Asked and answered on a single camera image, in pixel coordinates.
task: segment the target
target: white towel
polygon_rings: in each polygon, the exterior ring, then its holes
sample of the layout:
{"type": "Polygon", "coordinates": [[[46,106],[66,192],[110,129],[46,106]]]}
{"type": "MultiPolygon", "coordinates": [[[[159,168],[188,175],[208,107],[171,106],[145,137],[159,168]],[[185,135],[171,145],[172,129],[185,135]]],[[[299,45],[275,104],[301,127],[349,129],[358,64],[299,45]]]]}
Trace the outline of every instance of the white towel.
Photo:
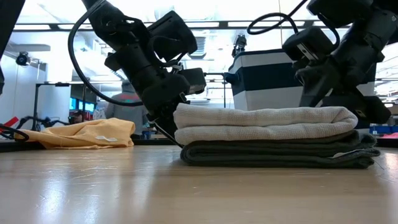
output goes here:
{"type": "Polygon", "coordinates": [[[194,141],[315,139],[346,133],[357,117],[344,107],[241,111],[179,104],[175,138],[194,141]]]}

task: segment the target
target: camera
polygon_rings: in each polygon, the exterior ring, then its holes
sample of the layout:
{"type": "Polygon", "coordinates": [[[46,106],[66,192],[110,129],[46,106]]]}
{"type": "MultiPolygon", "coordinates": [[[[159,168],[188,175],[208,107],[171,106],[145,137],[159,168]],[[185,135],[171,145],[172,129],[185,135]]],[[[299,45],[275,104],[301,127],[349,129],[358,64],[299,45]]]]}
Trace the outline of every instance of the camera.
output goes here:
{"type": "Polygon", "coordinates": [[[16,63],[20,66],[28,66],[32,62],[32,58],[29,57],[28,52],[19,52],[16,63]]]}
{"type": "Polygon", "coordinates": [[[245,52],[245,46],[247,46],[248,42],[244,35],[239,34],[236,38],[234,49],[232,50],[232,57],[235,58],[239,53],[245,52]]]}

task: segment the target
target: person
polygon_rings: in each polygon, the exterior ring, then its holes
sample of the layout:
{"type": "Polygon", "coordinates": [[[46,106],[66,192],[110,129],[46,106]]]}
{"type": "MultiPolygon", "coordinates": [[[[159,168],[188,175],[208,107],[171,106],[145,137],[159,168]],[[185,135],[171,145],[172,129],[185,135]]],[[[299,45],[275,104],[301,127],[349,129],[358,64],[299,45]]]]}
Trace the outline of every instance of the person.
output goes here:
{"type": "Polygon", "coordinates": [[[82,110],[75,111],[71,116],[69,116],[70,124],[78,124],[83,122],[84,113],[82,110]]]}
{"type": "MultiPolygon", "coordinates": [[[[141,101],[136,90],[132,87],[129,80],[122,82],[122,93],[112,96],[112,99],[123,101],[126,103],[135,103],[141,101]]],[[[125,121],[132,121],[136,124],[136,130],[131,136],[132,139],[140,139],[144,124],[148,122],[147,110],[144,106],[118,106],[109,103],[105,110],[105,116],[109,118],[123,119],[125,121]]]]}

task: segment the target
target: navy stripe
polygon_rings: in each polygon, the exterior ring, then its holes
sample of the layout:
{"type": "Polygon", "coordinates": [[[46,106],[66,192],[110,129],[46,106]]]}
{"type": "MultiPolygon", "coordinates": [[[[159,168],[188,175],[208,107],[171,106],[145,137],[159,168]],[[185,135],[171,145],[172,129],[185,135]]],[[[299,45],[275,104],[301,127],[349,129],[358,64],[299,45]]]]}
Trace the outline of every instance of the navy stripe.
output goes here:
{"type": "MultiPolygon", "coordinates": [[[[291,63],[241,67],[237,72],[240,82],[232,85],[233,95],[242,91],[270,90],[302,86],[295,78],[291,63]]],[[[374,82],[376,66],[373,66],[361,84],[374,82]]]]}

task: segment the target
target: folded towel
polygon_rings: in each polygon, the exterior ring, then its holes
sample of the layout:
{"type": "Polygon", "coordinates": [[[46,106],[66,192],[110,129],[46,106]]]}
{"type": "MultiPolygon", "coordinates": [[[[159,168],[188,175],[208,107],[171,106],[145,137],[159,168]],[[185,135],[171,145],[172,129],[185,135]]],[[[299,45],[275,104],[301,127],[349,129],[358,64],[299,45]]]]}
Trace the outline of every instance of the folded towel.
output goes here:
{"type": "Polygon", "coordinates": [[[198,141],[181,159],[194,166],[367,168],[380,152],[376,139],[357,131],[321,139],[198,141]]]}
{"type": "Polygon", "coordinates": [[[346,133],[357,117],[344,107],[240,111],[179,104],[177,142],[316,139],[346,133]]]}
{"type": "Polygon", "coordinates": [[[21,131],[29,135],[29,141],[38,141],[46,149],[103,149],[133,146],[130,135],[135,129],[133,122],[111,118],[47,128],[42,132],[21,131]]]}

